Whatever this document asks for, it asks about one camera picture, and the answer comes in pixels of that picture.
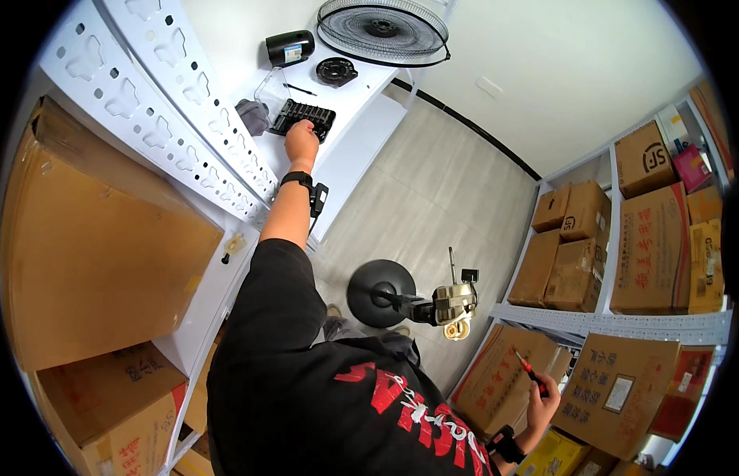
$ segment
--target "black t-shirt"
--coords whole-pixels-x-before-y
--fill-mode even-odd
[[[306,254],[261,242],[207,381],[226,476],[491,474],[438,388],[378,338],[309,348],[325,313]]]

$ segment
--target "fan guard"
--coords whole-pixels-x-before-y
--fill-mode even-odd
[[[319,8],[317,35],[330,49],[377,65],[424,68],[451,58],[446,25],[408,0],[330,0]],[[446,56],[438,61],[404,62],[428,58],[441,48]]]

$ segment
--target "gray tile floor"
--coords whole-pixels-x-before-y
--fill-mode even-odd
[[[390,85],[384,94],[402,102]],[[479,315],[470,336],[451,341],[441,328],[404,321],[417,340],[427,374],[448,395],[489,327],[523,246],[535,180],[497,148],[429,103],[416,99],[332,223],[312,257],[317,290],[350,315],[346,285],[364,262],[405,266],[418,292],[451,282],[448,247],[458,267],[480,269]]]

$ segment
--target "red screwdriver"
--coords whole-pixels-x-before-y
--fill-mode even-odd
[[[520,365],[523,366],[523,370],[526,371],[528,374],[528,378],[535,381],[536,384],[539,386],[539,396],[541,398],[549,398],[549,392],[547,392],[547,388],[544,385],[544,382],[539,380],[539,377],[536,376],[535,373],[533,373],[533,370],[531,369],[531,364],[526,362],[526,359],[520,356],[520,354],[517,353],[517,349],[513,347],[513,352],[515,352],[515,357],[517,357],[520,360]]]

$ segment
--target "pink box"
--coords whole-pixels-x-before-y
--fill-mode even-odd
[[[706,162],[700,156],[698,147],[690,144],[684,152],[674,158],[674,167],[684,183],[684,189],[688,194],[698,190],[711,178]]]

